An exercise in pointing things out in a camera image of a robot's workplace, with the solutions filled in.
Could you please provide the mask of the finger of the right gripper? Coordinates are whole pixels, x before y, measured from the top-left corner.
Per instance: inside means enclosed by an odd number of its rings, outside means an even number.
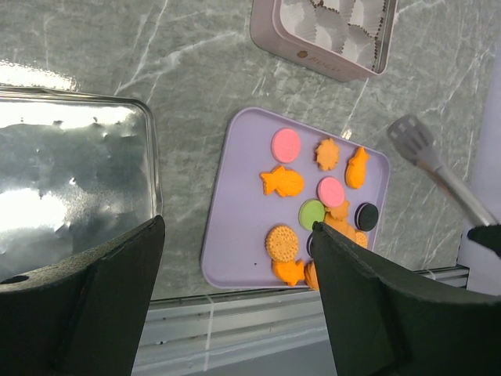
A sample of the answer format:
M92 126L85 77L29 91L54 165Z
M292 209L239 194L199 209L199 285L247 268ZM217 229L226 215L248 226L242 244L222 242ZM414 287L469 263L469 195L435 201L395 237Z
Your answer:
M501 258L501 225L478 226L467 233L469 240L494 252Z

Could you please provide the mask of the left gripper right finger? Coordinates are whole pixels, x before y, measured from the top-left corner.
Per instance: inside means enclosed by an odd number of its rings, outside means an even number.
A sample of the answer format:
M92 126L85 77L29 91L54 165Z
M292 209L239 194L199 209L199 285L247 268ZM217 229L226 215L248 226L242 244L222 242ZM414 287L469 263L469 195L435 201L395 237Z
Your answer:
M500 300L426 278L325 223L311 254L339 375L497 375Z

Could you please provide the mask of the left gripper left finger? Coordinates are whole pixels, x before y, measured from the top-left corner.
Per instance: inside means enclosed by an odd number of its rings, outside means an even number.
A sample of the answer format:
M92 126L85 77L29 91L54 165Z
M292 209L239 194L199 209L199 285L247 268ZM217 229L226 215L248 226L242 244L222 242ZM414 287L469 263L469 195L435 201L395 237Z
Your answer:
M3 375L130 375L164 247L156 216L1 282Z

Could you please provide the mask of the metal tongs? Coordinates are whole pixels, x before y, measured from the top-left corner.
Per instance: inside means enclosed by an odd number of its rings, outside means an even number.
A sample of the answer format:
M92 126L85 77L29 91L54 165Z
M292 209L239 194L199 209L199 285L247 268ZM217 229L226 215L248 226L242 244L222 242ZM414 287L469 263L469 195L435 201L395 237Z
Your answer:
M424 171L453 200L473 226L496 225L495 216L473 195L444 162L434 146L431 130L407 114L387 127L387 137L399 155Z

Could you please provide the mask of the orange pineapple cookie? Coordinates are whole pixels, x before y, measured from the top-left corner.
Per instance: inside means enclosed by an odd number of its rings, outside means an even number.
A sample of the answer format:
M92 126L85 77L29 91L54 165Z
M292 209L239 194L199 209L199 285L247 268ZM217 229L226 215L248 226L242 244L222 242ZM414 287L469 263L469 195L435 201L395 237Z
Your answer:
M366 178L366 163L369 160L369 155L363 146L360 146L353 157L348 161L348 165L344 174L345 182L352 189L359 189Z

